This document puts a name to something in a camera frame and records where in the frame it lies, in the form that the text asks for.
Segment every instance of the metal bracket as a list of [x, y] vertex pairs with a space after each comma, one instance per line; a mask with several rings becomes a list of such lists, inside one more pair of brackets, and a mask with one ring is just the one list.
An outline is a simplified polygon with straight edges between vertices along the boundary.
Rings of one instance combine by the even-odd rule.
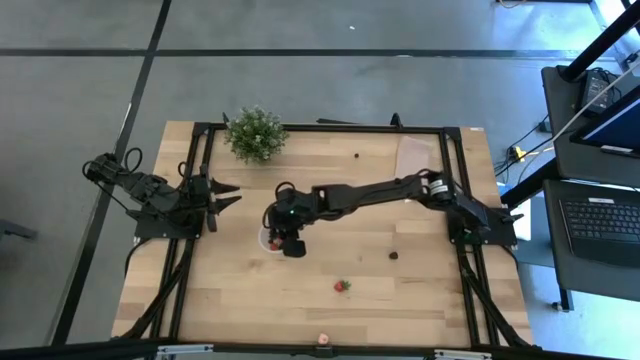
[[462, 243], [465, 245], [504, 245], [515, 246], [518, 244], [512, 221], [508, 218], [508, 213], [502, 209], [486, 209], [490, 230], [481, 231], [477, 234], [465, 229], [464, 223], [459, 216], [447, 214], [449, 234], [452, 243]]
[[444, 127], [444, 133], [447, 134], [453, 141], [462, 141], [462, 133], [459, 127]]
[[315, 350], [316, 351], [312, 356], [317, 358], [329, 359], [336, 356], [331, 345], [316, 346]]
[[491, 360], [491, 354], [472, 351], [438, 350], [435, 353], [437, 360]]
[[159, 346], [158, 355], [184, 355], [213, 352], [213, 344]]
[[139, 238], [196, 239], [202, 233], [204, 211], [194, 211], [194, 219], [188, 227], [177, 227], [164, 219], [145, 215], [145, 211], [151, 212], [153, 208], [145, 205], [141, 211], [127, 212], [127, 215], [138, 222], [134, 235]]
[[402, 129], [403, 125], [402, 125], [402, 121], [400, 121], [400, 115], [398, 115], [398, 113], [393, 113], [393, 115], [391, 116], [391, 122], [389, 123], [389, 125], [395, 126], [396, 129], [398, 130]]
[[193, 131], [191, 132], [191, 136], [202, 136], [207, 132], [207, 130], [209, 130], [210, 127], [211, 123], [195, 123], [193, 124]]
[[229, 126], [229, 118], [227, 117], [227, 114], [222, 112], [222, 122], [224, 123], [225, 127]]

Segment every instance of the laptop screen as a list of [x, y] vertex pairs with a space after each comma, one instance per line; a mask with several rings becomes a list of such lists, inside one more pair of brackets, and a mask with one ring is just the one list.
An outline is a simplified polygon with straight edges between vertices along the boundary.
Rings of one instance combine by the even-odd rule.
[[601, 145], [640, 150], [640, 98], [582, 138]]

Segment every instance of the laptop keyboard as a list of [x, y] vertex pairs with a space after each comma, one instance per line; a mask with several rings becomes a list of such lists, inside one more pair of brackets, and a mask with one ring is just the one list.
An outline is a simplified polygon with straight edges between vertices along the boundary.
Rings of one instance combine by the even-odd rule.
[[640, 206], [561, 200], [571, 237], [640, 244]]

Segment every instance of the green plant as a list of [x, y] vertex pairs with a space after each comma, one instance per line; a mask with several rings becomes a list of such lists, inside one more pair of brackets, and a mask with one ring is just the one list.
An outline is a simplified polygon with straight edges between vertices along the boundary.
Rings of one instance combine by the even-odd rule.
[[225, 143], [231, 143], [231, 151], [245, 163], [262, 164], [279, 154], [289, 137], [279, 120], [259, 106], [242, 108], [240, 116], [227, 124]]

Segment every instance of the strawberry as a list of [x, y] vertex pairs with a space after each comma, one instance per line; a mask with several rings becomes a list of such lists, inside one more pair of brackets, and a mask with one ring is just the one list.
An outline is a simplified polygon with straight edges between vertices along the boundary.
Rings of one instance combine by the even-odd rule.
[[269, 248], [271, 251], [280, 251], [280, 245], [282, 245], [280, 238], [269, 240]]
[[351, 283], [345, 280], [340, 280], [335, 285], [333, 285], [333, 289], [337, 292], [343, 292], [349, 290], [351, 287]]

